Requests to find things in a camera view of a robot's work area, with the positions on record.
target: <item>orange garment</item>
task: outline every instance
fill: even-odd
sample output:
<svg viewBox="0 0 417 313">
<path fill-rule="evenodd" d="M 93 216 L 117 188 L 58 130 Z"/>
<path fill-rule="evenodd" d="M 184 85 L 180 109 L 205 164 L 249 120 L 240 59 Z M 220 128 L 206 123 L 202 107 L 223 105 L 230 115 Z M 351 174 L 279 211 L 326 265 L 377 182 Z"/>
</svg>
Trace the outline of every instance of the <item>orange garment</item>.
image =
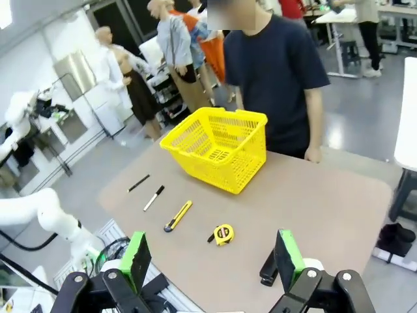
<svg viewBox="0 0 417 313">
<path fill-rule="evenodd" d="M 198 19 L 193 16 L 179 12 L 177 10 L 170 10 L 170 14 L 176 16 L 182 16 L 188 31 L 192 31 L 197 25 Z M 215 75 L 220 82 L 225 82 L 225 65 L 224 65 L 224 52 L 223 52 L 223 39 L 214 38 L 210 41 L 200 42 L 200 47 L 203 50 L 207 62 L 210 64 Z"/>
</svg>

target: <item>black pen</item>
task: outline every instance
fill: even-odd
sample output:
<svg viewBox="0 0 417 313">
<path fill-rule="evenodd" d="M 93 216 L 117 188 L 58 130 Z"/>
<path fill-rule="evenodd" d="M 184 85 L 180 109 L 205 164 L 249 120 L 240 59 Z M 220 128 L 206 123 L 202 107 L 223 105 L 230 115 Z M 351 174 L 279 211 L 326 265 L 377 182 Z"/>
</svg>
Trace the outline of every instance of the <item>black pen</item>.
<svg viewBox="0 0 417 313">
<path fill-rule="evenodd" d="M 165 189 L 165 187 L 162 185 L 157 192 L 155 192 L 154 196 L 152 197 L 152 199 L 149 200 L 148 204 L 146 204 L 145 208 L 143 209 L 143 212 L 146 212 L 147 209 L 149 209 L 149 207 L 151 206 L 152 202 L 155 201 L 156 197 L 158 197 L 161 192 L 163 191 L 163 189 Z"/>
<path fill-rule="evenodd" d="M 129 192 L 131 192 L 133 189 L 135 189 L 137 186 L 139 186 L 141 183 L 143 183 L 144 181 L 146 181 L 148 178 L 149 178 L 149 174 L 148 175 L 146 175 L 144 178 L 142 178 L 140 181 L 138 181 L 136 184 L 134 184 L 133 186 L 131 186 L 129 189 L 128 189 L 128 193 Z"/>
</svg>

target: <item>dark blue t-shirt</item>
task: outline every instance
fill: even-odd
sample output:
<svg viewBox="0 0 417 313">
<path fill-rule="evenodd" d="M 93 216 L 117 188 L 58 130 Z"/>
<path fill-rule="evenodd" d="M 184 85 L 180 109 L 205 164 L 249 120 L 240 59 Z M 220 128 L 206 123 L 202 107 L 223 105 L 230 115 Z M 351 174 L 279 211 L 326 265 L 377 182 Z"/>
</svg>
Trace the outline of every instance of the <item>dark blue t-shirt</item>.
<svg viewBox="0 0 417 313">
<path fill-rule="evenodd" d="M 292 155 L 309 145 L 305 89 L 329 85 L 311 35 L 273 15 L 258 34 L 232 31 L 224 42 L 226 82 L 239 86 L 245 110 L 265 113 L 269 151 Z"/>
</svg>

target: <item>yellow basket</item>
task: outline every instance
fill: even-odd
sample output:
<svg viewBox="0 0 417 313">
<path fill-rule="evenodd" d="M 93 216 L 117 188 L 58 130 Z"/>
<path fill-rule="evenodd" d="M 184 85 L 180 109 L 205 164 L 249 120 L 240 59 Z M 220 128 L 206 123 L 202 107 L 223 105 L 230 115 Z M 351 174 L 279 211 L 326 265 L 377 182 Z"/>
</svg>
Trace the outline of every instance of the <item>yellow basket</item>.
<svg viewBox="0 0 417 313">
<path fill-rule="evenodd" d="M 162 141 L 191 176 L 238 194 L 266 161 L 265 114 L 201 108 Z"/>
</svg>

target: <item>white marker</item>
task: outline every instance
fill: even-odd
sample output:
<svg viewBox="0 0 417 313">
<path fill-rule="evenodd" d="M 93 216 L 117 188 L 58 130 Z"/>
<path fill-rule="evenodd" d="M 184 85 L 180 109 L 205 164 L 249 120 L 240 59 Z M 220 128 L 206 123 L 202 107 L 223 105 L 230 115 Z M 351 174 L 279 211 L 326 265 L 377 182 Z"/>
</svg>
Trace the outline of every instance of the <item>white marker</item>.
<svg viewBox="0 0 417 313">
<path fill-rule="evenodd" d="M 149 200 L 148 204 L 146 204 L 145 208 L 143 209 L 143 212 L 146 212 L 146 210 L 149 209 L 149 207 L 151 206 L 152 202 L 155 201 L 156 197 L 161 194 L 161 192 L 163 191 L 163 189 L 165 189 L 165 187 L 162 185 L 158 189 L 158 191 L 154 194 L 154 196 L 152 197 L 152 199 Z"/>
</svg>

